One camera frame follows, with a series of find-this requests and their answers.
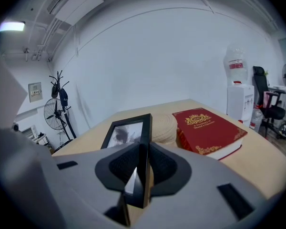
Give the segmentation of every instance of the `pink bag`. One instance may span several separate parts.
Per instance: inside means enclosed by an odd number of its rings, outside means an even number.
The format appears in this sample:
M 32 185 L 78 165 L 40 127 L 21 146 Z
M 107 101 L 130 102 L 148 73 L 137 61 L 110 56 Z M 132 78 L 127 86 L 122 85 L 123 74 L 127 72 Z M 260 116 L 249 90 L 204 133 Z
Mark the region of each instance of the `pink bag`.
M 270 93 L 270 92 L 264 92 L 263 108 L 267 108 L 267 103 L 268 103 L 268 100 L 269 100 L 269 95 L 267 95 L 267 93 Z

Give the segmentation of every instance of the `picture frame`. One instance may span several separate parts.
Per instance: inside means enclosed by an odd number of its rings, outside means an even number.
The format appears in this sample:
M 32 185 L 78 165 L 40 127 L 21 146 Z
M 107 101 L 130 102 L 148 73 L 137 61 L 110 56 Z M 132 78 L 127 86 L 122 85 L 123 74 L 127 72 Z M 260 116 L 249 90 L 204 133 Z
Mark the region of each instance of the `picture frame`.
M 148 203 L 149 191 L 149 143 L 152 139 L 153 117 L 144 114 L 112 122 L 101 149 L 128 142 L 139 142 L 139 164 L 124 191 L 126 203 L 144 208 Z

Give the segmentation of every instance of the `chair backrest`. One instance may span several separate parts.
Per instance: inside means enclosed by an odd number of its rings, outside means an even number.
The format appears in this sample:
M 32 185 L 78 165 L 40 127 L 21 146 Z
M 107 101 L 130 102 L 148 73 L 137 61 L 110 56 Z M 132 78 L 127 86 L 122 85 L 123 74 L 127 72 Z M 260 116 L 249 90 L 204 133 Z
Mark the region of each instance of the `chair backrest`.
M 265 71 L 262 67 L 253 66 L 254 80 L 257 86 L 259 98 L 257 105 L 262 105 L 264 100 L 264 92 L 268 92 L 267 78 L 265 76 Z

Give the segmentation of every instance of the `chair headrest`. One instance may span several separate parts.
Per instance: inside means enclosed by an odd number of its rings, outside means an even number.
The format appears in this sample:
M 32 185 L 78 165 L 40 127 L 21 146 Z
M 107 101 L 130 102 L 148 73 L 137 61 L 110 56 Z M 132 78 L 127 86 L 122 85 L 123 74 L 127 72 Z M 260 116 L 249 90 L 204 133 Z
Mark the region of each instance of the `chair headrest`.
M 265 74 L 265 71 L 262 67 L 253 66 L 253 70 L 254 70 L 254 74 L 258 74 L 258 75 L 264 75 Z

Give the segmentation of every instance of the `plastic water bottle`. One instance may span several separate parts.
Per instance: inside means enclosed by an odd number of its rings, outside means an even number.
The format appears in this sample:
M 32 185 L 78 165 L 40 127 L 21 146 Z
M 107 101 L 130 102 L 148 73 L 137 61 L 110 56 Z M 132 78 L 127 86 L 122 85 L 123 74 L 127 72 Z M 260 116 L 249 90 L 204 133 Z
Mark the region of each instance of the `plastic water bottle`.
M 250 128 L 253 129 L 258 133 L 259 127 L 261 126 L 262 120 L 263 120 L 263 113 L 260 109 L 254 108 L 252 113 L 252 118 L 250 122 Z
M 228 78 L 228 85 L 233 82 L 247 83 L 248 71 L 245 62 L 245 51 L 238 45 L 231 44 L 228 46 L 225 59 L 225 70 Z

